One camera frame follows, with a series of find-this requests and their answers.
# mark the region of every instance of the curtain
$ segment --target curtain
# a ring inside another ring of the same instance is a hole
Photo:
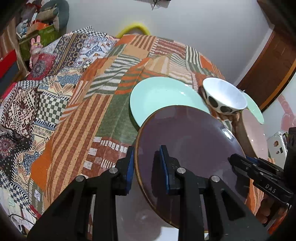
[[[15,30],[16,25],[16,17],[14,17],[9,22],[9,24],[7,25],[6,29],[3,31],[3,34],[0,37],[0,58],[4,58],[10,51],[15,49],[17,55],[17,65],[19,67],[19,70],[22,72],[23,76],[26,76],[28,70],[20,53],[20,46],[17,41],[17,34]]]

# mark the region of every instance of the bowl with black spots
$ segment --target bowl with black spots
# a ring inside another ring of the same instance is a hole
[[[218,78],[204,79],[204,97],[208,105],[223,115],[234,115],[247,107],[247,100],[233,84]]]

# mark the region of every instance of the yellow arch object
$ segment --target yellow arch object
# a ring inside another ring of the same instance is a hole
[[[128,26],[126,26],[119,34],[116,35],[116,38],[121,38],[123,35],[127,34],[129,31],[131,31],[132,29],[138,28],[140,29],[144,35],[150,35],[150,31],[148,30],[148,28],[146,26],[144,26],[141,23],[132,23]]]

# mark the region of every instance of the bed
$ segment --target bed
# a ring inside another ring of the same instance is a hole
[[[130,116],[130,93],[153,76],[196,91],[207,77],[224,78],[194,48],[156,36],[117,39],[86,27],[43,48],[0,107],[6,212],[38,219],[77,175],[90,178],[114,167],[139,129]],[[233,120],[212,114],[232,131]],[[262,198],[251,182],[247,205],[254,214]]]

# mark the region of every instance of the glossy surface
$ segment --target glossy surface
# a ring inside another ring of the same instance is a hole
[[[247,107],[241,91],[225,80],[206,78],[202,86],[208,103],[219,113],[232,115]]]
[[[244,109],[241,113],[236,135],[247,156],[261,157],[267,160],[268,148],[263,125],[248,109]]]
[[[130,97],[131,113],[140,127],[153,112],[171,105],[191,106],[210,113],[191,86],[168,77],[142,80],[134,87]]]
[[[165,194],[158,151],[166,145],[169,155],[196,175],[219,176],[240,197],[247,197],[249,180],[237,178],[227,158],[244,156],[238,141],[211,115],[187,106],[169,106],[153,113],[136,140],[135,170],[150,205],[168,223],[179,225],[179,196]]]
[[[247,100],[247,108],[251,111],[251,113],[257,118],[260,124],[264,124],[264,117],[262,115],[261,110],[255,103],[255,101],[246,93],[242,93]]]

